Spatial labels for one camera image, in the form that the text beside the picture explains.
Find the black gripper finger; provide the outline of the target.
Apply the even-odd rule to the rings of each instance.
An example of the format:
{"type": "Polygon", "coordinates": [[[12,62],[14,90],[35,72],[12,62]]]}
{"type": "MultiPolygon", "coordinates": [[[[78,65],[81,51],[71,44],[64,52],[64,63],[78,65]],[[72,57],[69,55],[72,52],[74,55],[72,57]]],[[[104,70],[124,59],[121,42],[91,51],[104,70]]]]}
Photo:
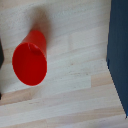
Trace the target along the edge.
{"type": "Polygon", "coordinates": [[[4,54],[3,54],[3,49],[2,49],[1,39],[0,39],[0,69],[2,67],[3,61],[4,61],[4,54]]]}

